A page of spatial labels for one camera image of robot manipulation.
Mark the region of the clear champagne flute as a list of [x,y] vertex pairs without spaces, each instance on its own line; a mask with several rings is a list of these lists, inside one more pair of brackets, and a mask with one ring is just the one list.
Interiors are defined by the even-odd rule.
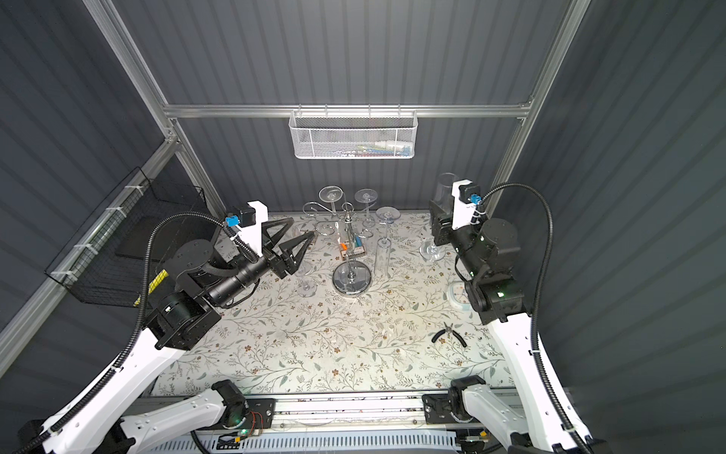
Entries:
[[317,222],[315,230],[321,236],[334,236],[338,234],[338,226],[334,221]]
[[313,267],[309,262],[303,262],[296,274],[296,293],[302,298],[311,298],[317,292],[317,283],[310,276],[313,271]]

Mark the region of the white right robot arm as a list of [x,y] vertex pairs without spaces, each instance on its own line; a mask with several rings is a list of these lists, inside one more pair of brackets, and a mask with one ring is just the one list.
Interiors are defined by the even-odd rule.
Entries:
[[488,200],[509,184],[483,192],[476,183],[459,180],[449,195],[430,203],[434,242],[453,247],[454,270],[510,369],[522,408],[512,408],[480,376],[453,380],[444,406],[459,421],[478,421],[509,453],[609,453],[608,443],[594,437],[578,415],[541,341],[539,315],[554,219],[537,189],[521,187],[540,202],[546,217],[546,246],[530,305],[513,276],[521,251],[517,229],[485,212]]

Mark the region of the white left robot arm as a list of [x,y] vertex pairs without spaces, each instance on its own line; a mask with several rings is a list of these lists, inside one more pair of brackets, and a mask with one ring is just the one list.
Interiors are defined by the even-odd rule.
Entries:
[[140,453],[198,429],[219,426],[236,436],[263,429],[262,417],[229,379],[159,410],[126,413],[164,368],[191,351],[220,321],[221,310],[238,305],[240,291],[256,291],[267,272],[281,279],[295,274],[316,236],[307,232],[284,240],[293,220],[269,221],[261,202],[223,221],[204,213],[194,216],[229,236],[237,249],[234,259],[225,260],[209,240],[187,242],[164,263],[175,291],[148,310],[154,242],[166,225],[183,215],[163,219],[147,243],[139,313],[128,344],[63,409],[43,422],[24,425],[20,452]]

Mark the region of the silver wine glass rack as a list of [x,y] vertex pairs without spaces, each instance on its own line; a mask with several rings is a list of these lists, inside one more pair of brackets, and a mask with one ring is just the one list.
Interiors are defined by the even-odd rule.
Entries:
[[371,269],[358,258],[363,253],[357,253],[359,237],[353,226],[353,204],[344,202],[342,206],[342,226],[338,249],[340,249],[341,263],[332,274],[332,284],[338,294],[347,298],[357,298],[372,284]]

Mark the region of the white round tape roll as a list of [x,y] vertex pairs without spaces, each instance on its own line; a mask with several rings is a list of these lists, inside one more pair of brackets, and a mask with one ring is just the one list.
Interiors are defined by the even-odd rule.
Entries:
[[471,312],[468,295],[465,291],[465,285],[461,281],[451,282],[446,291],[446,300],[456,310],[461,312]]

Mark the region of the colourful small packet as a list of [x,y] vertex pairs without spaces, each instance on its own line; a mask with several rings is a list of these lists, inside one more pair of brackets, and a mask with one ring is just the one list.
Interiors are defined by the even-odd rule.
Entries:
[[356,236],[353,241],[342,241],[340,242],[340,252],[344,255],[351,253],[352,255],[365,255],[366,249],[364,241],[359,236]]

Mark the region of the items in white basket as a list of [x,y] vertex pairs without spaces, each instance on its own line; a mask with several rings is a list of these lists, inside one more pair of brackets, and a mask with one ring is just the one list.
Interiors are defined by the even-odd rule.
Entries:
[[334,156],[341,157],[410,157],[414,155],[415,144],[410,141],[378,141],[368,144],[357,144],[333,151]]

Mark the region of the black pliers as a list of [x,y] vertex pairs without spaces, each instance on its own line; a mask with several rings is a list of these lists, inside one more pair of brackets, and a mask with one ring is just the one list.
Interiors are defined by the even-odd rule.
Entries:
[[461,345],[462,348],[468,347],[466,340],[463,338],[463,336],[461,336],[461,334],[459,334],[459,332],[455,331],[453,325],[448,325],[448,323],[446,323],[443,329],[440,329],[433,335],[433,337],[431,338],[431,342],[433,344],[436,344],[436,342],[438,342],[443,336],[453,337]]

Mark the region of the yellow black striped item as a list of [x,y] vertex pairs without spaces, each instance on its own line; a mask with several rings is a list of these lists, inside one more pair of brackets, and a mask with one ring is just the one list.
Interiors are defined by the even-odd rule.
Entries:
[[157,289],[163,282],[168,278],[168,272],[166,270],[162,270],[162,272],[159,272],[153,280],[149,282],[149,287],[147,288],[147,295],[151,295],[155,289]]

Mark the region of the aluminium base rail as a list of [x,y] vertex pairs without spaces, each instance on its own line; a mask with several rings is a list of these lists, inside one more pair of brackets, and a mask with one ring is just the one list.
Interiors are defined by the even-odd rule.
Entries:
[[235,432],[296,428],[363,428],[482,425],[494,433],[565,434],[563,422],[546,395],[524,395],[512,388],[457,384],[448,391],[329,393],[328,395],[250,396],[227,408],[213,391],[177,399],[154,409],[133,407],[120,418],[129,435],[153,435],[153,446],[190,431]]

